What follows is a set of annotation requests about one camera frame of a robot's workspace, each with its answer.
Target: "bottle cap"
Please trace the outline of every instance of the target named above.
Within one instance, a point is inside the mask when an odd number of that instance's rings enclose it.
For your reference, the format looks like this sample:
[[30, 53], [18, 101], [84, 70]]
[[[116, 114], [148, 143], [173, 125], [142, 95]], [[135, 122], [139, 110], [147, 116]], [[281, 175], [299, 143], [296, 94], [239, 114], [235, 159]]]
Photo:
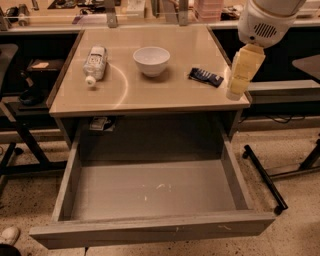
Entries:
[[96, 79], [93, 76], [87, 76], [86, 77], [86, 83], [89, 85], [89, 87], [93, 87], [96, 84]]

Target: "label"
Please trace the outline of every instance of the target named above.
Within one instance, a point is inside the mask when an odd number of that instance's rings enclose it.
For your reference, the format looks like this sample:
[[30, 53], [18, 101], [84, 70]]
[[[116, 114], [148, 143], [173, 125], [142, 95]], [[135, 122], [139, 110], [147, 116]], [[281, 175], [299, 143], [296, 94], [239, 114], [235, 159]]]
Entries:
[[104, 53], [105, 49], [103, 47], [93, 47], [88, 58], [88, 64], [101, 64]]

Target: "metal frame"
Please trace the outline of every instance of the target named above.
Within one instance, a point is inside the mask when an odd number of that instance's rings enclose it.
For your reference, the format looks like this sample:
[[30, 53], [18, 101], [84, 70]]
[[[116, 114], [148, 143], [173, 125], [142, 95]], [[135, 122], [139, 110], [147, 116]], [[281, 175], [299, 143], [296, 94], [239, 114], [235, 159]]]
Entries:
[[274, 196], [275, 200], [278, 203], [278, 206], [276, 206], [276, 208], [274, 209], [274, 213], [277, 215], [280, 215], [283, 210], [288, 209], [288, 205], [286, 204], [280, 192], [277, 190], [276, 186], [274, 185], [272, 178], [320, 171], [320, 166], [313, 166], [320, 157], [320, 139], [317, 140], [316, 147], [312, 150], [312, 152], [306, 157], [306, 159], [302, 163], [276, 167], [271, 169], [263, 168], [259, 159], [254, 154], [253, 150], [250, 148], [249, 145], [246, 145], [244, 148], [245, 148], [245, 152], [243, 153], [243, 158], [246, 159], [250, 157], [251, 161], [259, 171], [261, 177], [263, 178], [264, 182], [267, 184], [270, 192], [272, 193], [272, 195]]
[[10, 143], [1, 163], [0, 163], [0, 177], [1, 175], [32, 173], [41, 171], [53, 171], [65, 169], [67, 161], [50, 162], [43, 150], [35, 138], [30, 133], [29, 129], [16, 121], [10, 111], [7, 109], [3, 102], [0, 102], [0, 109], [4, 112], [11, 124], [15, 127], [15, 130], [20, 135], [21, 139], [26, 143], [30, 151], [39, 161], [39, 164], [27, 164], [18, 166], [8, 166], [9, 160], [15, 152], [16, 155], [21, 154], [23, 151], [16, 147], [16, 143]]

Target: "table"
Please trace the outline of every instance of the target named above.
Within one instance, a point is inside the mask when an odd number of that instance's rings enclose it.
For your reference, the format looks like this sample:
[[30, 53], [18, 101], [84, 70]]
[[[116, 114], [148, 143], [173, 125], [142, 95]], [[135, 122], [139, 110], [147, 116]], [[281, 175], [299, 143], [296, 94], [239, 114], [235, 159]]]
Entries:
[[[93, 44], [106, 46], [109, 66], [91, 90], [82, 65]], [[157, 78], [132, 59], [150, 45], [171, 54]], [[225, 80], [219, 88], [189, 80], [192, 67]], [[263, 232], [274, 215], [254, 211], [222, 127], [250, 105], [226, 98], [229, 74], [203, 25], [85, 30], [50, 108], [71, 144], [53, 223], [30, 236], [57, 249]], [[93, 116], [116, 116], [115, 129], [91, 131]]]

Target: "yellow object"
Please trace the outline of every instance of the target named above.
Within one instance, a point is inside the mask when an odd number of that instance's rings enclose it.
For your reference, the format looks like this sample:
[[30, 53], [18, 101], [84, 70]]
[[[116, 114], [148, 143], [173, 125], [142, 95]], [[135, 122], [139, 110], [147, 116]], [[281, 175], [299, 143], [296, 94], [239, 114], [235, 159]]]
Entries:
[[236, 53], [228, 84], [227, 97], [229, 99], [239, 100], [241, 98], [264, 59], [263, 48], [252, 44], [245, 45]]

